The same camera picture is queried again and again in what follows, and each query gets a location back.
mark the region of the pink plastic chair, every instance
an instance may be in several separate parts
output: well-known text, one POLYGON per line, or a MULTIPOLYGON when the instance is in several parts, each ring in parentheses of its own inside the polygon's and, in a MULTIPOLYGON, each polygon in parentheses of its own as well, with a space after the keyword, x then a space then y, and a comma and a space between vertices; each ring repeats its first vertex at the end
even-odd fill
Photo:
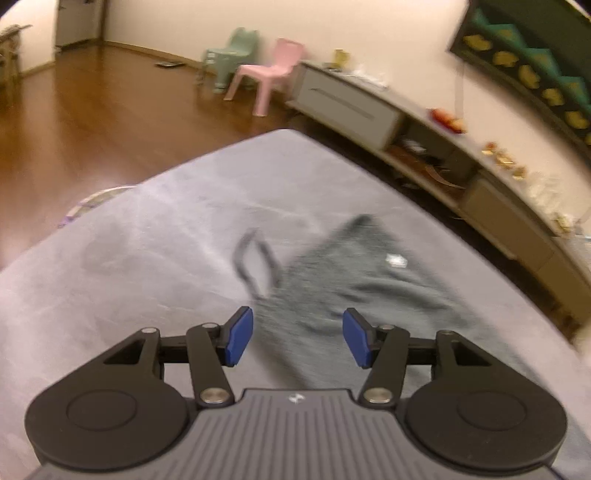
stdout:
POLYGON ((234 94, 240 85, 242 77, 254 78, 259 81, 259 88, 256 94, 254 116, 266 116, 269 110, 269 101, 271 99, 271 89, 278 82, 285 82, 294 67, 304 55, 304 46, 301 43, 278 38, 273 50, 273 65, 265 67, 263 65, 240 65, 228 93, 224 100, 232 100, 234 94))

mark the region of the gray bed sheet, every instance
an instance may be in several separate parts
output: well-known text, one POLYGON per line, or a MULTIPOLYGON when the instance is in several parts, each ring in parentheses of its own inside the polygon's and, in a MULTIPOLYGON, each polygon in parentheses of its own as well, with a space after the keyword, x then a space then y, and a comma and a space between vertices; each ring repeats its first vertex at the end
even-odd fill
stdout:
MULTIPOLYGON (((249 228, 287 265, 362 213, 493 326, 591 437, 591 371, 511 283, 404 196, 283 130, 148 180, 0 273, 0 478, 20 480, 37 466, 23 418, 45 387, 139 328, 180 335, 249 303, 232 265, 249 228)), ((265 265, 246 260, 264 284, 265 265)), ((187 375, 170 368, 166 380, 189 395, 187 375)), ((237 393, 277 384, 248 349, 228 377, 237 393)))

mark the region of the door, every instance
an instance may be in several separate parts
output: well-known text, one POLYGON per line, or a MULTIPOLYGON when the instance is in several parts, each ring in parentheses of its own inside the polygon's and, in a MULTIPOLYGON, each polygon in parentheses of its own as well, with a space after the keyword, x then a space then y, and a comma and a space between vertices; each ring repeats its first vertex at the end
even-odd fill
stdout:
POLYGON ((103 0, 60 0, 57 11, 56 46, 98 38, 103 0))

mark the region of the ribbed rubber surface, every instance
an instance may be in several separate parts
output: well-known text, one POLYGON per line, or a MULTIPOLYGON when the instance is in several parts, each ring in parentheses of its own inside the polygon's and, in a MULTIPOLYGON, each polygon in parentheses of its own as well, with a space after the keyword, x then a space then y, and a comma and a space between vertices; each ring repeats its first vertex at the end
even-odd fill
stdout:
MULTIPOLYGON (((418 451, 394 416, 349 393, 248 390, 236 405, 202 412, 159 459, 117 473, 46 465, 30 480, 464 480, 418 451)), ((520 480, 556 480, 548 469, 520 480)))

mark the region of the green plastic chair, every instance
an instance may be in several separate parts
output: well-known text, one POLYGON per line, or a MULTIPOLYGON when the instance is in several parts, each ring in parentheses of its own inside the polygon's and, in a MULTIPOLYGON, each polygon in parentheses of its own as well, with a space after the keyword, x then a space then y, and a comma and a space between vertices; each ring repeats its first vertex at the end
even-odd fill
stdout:
POLYGON ((230 75, 240 65, 256 63, 258 31, 248 31, 239 27, 232 33, 228 45, 224 48, 208 48, 203 53, 202 70, 197 74, 196 83, 203 83, 208 65, 215 65, 217 77, 214 91, 223 92, 230 83, 230 75))

